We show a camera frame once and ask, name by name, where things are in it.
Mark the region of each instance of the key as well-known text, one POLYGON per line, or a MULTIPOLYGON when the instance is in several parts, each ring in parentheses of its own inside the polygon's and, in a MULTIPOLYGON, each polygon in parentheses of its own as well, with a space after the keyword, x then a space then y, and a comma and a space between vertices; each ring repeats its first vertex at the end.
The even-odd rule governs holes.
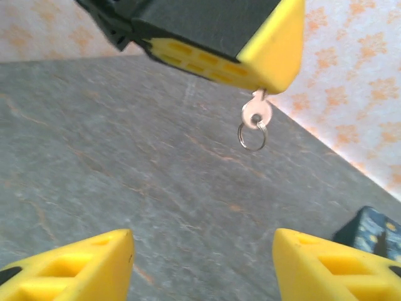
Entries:
POLYGON ((242 107, 242 123, 238 127, 238 139, 241 145, 251 152, 260 151, 265 145, 268 137, 267 124, 270 122, 273 111, 270 103, 266 100, 266 91, 259 89, 253 92, 253 98, 242 107), (260 130, 263 133, 263 141, 258 148, 250 148, 246 145, 242 130, 246 126, 252 130, 260 130))

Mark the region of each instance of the marble floor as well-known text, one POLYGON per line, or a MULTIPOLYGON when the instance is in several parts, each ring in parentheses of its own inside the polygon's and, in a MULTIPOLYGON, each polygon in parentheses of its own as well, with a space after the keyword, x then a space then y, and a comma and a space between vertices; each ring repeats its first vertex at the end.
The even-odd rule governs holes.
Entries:
POLYGON ((128 300, 279 300, 276 228, 401 216, 276 109, 266 148, 241 149, 248 92, 144 56, 2 64, 0 93, 0 266, 131 228, 128 300))

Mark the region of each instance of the rectangular hole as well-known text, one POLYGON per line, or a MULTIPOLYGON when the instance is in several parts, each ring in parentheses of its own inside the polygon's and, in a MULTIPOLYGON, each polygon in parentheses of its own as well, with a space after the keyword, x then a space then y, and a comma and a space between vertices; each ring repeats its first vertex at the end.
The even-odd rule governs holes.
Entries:
POLYGON ((22 290, 18 290, 7 297, 7 301, 39 301, 24 294, 22 290))
POLYGON ((205 71, 205 69, 203 69, 199 66, 193 65, 193 64, 188 64, 187 69, 194 73, 202 73, 203 71, 205 71))
POLYGON ((172 56, 169 55, 160 55, 160 58, 166 63, 174 66, 179 66, 181 64, 180 60, 178 60, 177 58, 173 58, 172 56))
POLYGON ((248 74, 248 72, 246 70, 244 70, 241 67, 238 67, 236 65, 232 65, 232 64, 225 64, 223 69, 225 71, 235 73, 236 75, 240 75, 242 77, 244 77, 248 74))
POLYGON ((398 300, 397 292, 390 287, 377 287, 368 285, 359 285, 353 287, 347 287, 349 291, 359 301, 390 301, 398 300))
POLYGON ((371 271, 358 259, 350 256, 325 255, 319 261, 333 275, 371 275, 371 271))
POLYGON ((222 83, 230 83, 230 82, 232 82, 232 80, 231 80, 230 78, 225 77, 224 75, 221 75, 221 74, 216 73, 216 72, 211 73, 211 76, 210 76, 210 77, 211 77, 213 80, 218 80, 218 81, 220 81, 220 82, 222 82, 222 83))
POLYGON ((34 277, 20 284, 19 301, 53 301, 73 283, 72 278, 34 277))
POLYGON ((110 240, 112 240, 112 239, 113 239, 113 238, 112 238, 111 236, 109 236, 109 237, 103 238, 102 240, 94 241, 94 242, 92 243, 92 245, 95 245, 95 246, 105 246, 105 245, 107 245, 107 244, 110 242, 110 240))
POLYGON ((91 254, 69 254, 57 258, 38 276, 41 277, 75 277, 92 259, 91 254))
POLYGON ((170 48, 179 51, 185 55, 190 55, 192 53, 192 49, 190 49, 187 46, 181 45, 181 44, 177 44, 177 43, 170 43, 169 44, 170 48))
POLYGON ((219 61, 217 58, 214 58, 213 56, 207 55, 207 54, 205 54, 205 53, 201 53, 201 54, 198 56, 198 58, 199 58, 201 61, 204 61, 204 62, 208 63, 209 65, 216 65, 217 62, 219 61))
POLYGON ((298 235, 298 240, 302 245, 315 245, 319 243, 316 238, 313 238, 308 235, 298 235))

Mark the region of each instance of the metal key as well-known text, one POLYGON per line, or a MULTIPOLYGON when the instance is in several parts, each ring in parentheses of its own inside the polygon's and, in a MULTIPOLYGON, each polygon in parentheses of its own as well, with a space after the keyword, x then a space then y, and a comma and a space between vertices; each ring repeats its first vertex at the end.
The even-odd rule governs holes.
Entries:
POLYGON ((264 89, 259 89, 253 92, 253 98, 242 107, 242 123, 238 127, 238 139, 241 145, 251 152, 260 151, 265 146, 268 137, 266 126, 271 120, 273 111, 270 103, 265 99, 266 96, 266 91, 264 89), (252 130, 259 129, 262 131, 263 142, 260 147, 252 149, 246 145, 244 137, 242 136, 244 126, 252 130))

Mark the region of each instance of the yellow plastic part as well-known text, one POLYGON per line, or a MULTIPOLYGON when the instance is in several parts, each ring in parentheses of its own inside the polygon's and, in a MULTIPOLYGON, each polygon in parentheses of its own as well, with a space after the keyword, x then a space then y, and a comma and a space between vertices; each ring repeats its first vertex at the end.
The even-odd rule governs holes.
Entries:
POLYGON ((172 38, 152 38, 153 55, 217 83, 247 90, 285 91, 301 66, 305 0, 281 0, 233 63, 172 38))
POLYGON ((285 91, 301 67, 305 0, 281 0, 237 55, 270 94, 285 91))
POLYGON ((246 90, 257 90, 259 79, 244 65, 235 64, 199 48, 171 38, 153 38, 151 52, 165 63, 213 82, 246 90))
POLYGON ((401 300, 401 264, 332 241, 278 229, 273 261, 283 301, 401 300))
POLYGON ((131 230, 115 230, 14 262, 3 270, 23 270, 0 286, 0 300, 126 300, 133 254, 131 230))

